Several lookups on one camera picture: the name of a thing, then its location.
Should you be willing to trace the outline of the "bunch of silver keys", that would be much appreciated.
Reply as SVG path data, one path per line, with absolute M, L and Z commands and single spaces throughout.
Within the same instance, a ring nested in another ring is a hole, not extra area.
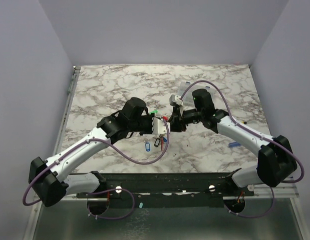
M 155 139 L 155 142 L 154 142 L 154 147 L 159 147 L 160 146 L 160 139 L 159 139 L 159 136 Z

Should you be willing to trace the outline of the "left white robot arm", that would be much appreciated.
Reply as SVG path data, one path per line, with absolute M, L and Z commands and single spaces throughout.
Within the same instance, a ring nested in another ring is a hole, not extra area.
M 155 114 L 143 100 L 132 97 L 124 107 L 102 118 L 85 137 L 46 160 L 30 163 L 29 185 L 44 206 L 51 207 L 70 192 L 68 176 L 94 154 L 127 138 L 129 133 L 152 134 Z

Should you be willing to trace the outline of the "green key tag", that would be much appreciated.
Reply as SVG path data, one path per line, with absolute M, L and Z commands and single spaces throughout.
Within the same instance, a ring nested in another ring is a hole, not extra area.
M 153 110 L 153 111 L 149 112 L 149 115 L 150 115 L 151 117 L 157 117 L 157 115 L 158 115 L 158 110 Z

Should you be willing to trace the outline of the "blue key tag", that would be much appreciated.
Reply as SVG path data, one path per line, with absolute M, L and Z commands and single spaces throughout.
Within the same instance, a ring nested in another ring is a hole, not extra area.
M 145 142 L 145 151 L 150 152 L 151 151 L 151 145 L 149 142 Z

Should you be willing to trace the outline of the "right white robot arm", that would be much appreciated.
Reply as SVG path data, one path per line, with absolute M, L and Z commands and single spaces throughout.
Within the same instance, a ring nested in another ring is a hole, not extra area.
M 193 91 L 192 98 L 195 108 L 184 110 L 180 96 L 170 97 L 173 112 L 168 121 L 172 132 L 184 132 L 187 125 L 202 123 L 216 134 L 240 143 L 257 157 L 256 166 L 234 171 L 225 182 L 224 189 L 229 195 L 237 195 L 248 185 L 265 184 L 274 188 L 297 169 L 287 138 L 263 136 L 250 127 L 241 128 L 228 112 L 215 108 L 211 94 L 204 88 Z

